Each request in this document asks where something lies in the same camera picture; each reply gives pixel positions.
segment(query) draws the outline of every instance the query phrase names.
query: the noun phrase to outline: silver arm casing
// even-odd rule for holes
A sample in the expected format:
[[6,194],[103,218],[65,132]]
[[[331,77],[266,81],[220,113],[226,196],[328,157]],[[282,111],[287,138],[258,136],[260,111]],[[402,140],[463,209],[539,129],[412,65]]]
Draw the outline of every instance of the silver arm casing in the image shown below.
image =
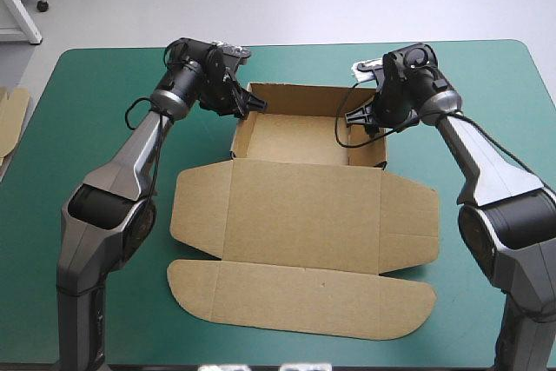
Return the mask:
[[[149,191],[149,171],[156,152],[160,115],[149,112],[108,163],[88,173],[83,184],[136,201]],[[162,139],[172,123],[162,116]]]

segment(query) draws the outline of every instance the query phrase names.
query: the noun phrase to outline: flattened cardboard box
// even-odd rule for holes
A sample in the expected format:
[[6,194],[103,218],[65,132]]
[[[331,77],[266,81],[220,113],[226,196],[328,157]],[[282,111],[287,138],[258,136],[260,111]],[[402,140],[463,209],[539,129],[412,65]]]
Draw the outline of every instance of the flattened cardboard box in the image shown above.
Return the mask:
[[[276,95],[288,98],[289,89],[297,96],[334,89],[262,86],[270,96],[255,93],[278,104]],[[357,100],[365,98],[368,93]],[[284,116],[307,113],[307,98],[286,102],[294,115]],[[297,120],[299,129],[290,129],[287,118],[260,119],[288,111],[278,104],[269,106],[269,115],[238,124],[232,150],[242,157],[178,176],[172,236],[222,261],[174,261],[168,270],[174,297],[208,321],[367,339],[412,332],[432,311],[433,289],[378,274],[436,258],[436,193],[372,168],[386,157],[384,143],[357,157],[344,149],[342,155],[332,146],[333,124],[315,135],[307,153],[304,143],[322,129],[322,121],[311,118],[329,116],[314,112]],[[277,147],[273,131],[288,132],[293,146],[284,138]]]
[[13,89],[8,93],[6,88],[0,87],[0,165],[19,141],[29,98],[26,89]]

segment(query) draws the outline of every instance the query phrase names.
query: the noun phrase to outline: cardboard box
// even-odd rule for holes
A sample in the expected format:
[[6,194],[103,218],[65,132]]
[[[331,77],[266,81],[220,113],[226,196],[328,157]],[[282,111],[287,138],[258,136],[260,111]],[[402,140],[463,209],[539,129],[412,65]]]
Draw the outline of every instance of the cardboard box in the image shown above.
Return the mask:
[[[334,138],[334,122],[349,88],[296,84],[250,83],[248,90],[268,102],[267,111],[251,112],[239,121],[232,143],[232,156],[278,162],[386,166],[386,141],[379,140],[358,149],[340,147]],[[374,89],[354,89],[344,111],[368,101]],[[338,121],[342,142],[361,143],[368,139],[361,126],[346,128]]]
[[0,165],[19,141],[29,98],[26,89],[13,89],[8,93],[6,88],[0,87]]
[[[431,286],[378,274],[437,257],[436,193],[374,168],[384,142],[357,154],[335,144],[328,115],[345,89],[250,88],[269,109],[238,123],[235,159],[178,176],[172,236],[222,261],[174,261],[174,297],[202,319],[243,326],[368,339],[417,329]],[[357,94],[348,109],[369,96]]]

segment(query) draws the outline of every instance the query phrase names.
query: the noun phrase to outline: gray floor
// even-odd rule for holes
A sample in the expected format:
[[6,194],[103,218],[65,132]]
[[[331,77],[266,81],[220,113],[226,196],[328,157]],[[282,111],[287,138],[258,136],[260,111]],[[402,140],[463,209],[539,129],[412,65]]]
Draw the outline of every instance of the gray floor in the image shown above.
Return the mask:
[[556,97],[555,0],[49,0],[46,13],[24,2],[44,40],[0,44],[0,82],[30,89],[32,106],[65,50],[179,36],[250,45],[512,38]]

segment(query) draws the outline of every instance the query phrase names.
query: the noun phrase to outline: cardboard piece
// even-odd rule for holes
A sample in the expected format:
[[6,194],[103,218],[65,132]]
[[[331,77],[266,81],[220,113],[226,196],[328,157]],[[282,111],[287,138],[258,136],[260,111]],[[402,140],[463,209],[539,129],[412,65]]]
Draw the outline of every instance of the cardboard piece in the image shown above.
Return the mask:
[[[436,259],[436,193],[375,168],[386,163],[384,140],[336,144],[348,89],[248,88],[268,111],[238,123],[234,160],[178,176],[172,236],[222,261],[173,262],[174,297],[202,319],[243,326],[368,339],[417,329],[433,289],[378,274]],[[354,90],[346,109],[372,94]],[[368,139],[339,127],[344,142]]]
[[436,259],[438,199],[381,169],[237,158],[180,173],[170,232],[227,261],[378,275]]
[[8,93],[6,88],[0,88],[0,165],[19,141],[29,99],[26,89]]
[[247,262],[177,260],[168,279],[206,321],[376,340],[413,332],[436,300],[423,282]]
[[[386,140],[358,149],[344,149],[334,138],[338,106],[349,88],[295,84],[250,83],[248,90],[268,102],[264,114],[251,112],[239,121],[232,143],[232,156],[278,162],[361,165],[384,167]],[[374,89],[354,89],[344,109],[353,109],[373,97]],[[338,122],[343,142],[368,139],[361,126],[346,128]]]

